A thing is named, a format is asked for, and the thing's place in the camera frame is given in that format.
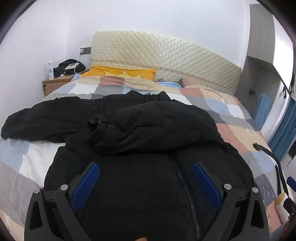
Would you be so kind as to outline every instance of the white cylindrical object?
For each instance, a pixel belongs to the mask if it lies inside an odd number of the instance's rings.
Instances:
[[[52,80],[54,78],[54,63],[52,58],[48,61],[48,78]]]
[[[288,220],[289,213],[284,209],[284,201],[288,198],[286,193],[281,193],[275,200],[275,207],[278,212],[281,223],[285,223]]]

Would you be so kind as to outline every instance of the black puffer jacket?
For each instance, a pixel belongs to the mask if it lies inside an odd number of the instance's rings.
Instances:
[[[92,161],[100,165],[100,177],[78,211],[95,240],[193,241],[202,236],[216,210],[193,179],[197,161],[234,188],[255,185],[251,170],[222,140],[210,115],[171,101],[164,92],[42,102],[11,115],[1,136],[66,142],[48,170],[44,190],[69,184]]]

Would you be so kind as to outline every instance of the blue curtain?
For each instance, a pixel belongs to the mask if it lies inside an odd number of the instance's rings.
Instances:
[[[274,137],[269,142],[269,147],[276,157],[281,160],[286,154],[288,146],[293,141],[296,134],[296,103],[290,100],[287,112],[276,131]]]
[[[271,100],[267,97],[266,94],[262,93],[259,96],[258,104],[256,105],[256,110],[252,117],[256,126],[259,128],[259,130],[262,129],[268,117],[270,108],[271,108]]]

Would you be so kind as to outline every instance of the cream headboard cover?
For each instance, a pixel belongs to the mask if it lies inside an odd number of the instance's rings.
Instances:
[[[155,68],[155,80],[198,77],[200,84],[234,95],[241,68],[198,45],[138,31],[96,31],[91,65],[136,69]]]

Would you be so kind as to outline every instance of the metal zipper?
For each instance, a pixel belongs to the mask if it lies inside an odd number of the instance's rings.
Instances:
[[[195,236],[196,236],[196,240],[199,240],[201,237],[201,232],[200,232],[200,226],[197,221],[197,216],[196,216],[196,212],[195,212],[195,206],[194,206],[194,201],[193,201],[192,195],[189,191],[189,188],[187,187],[187,184],[184,181],[184,178],[182,177],[182,174],[180,172],[178,164],[175,161],[172,161],[172,163],[173,163],[173,165],[176,169],[176,172],[178,174],[179,181],[181,182],[183,188],[185,189],[188,200],[190,202],[191,215],[192,215],[193,224],[194,224],[194,228],[195,228]]]

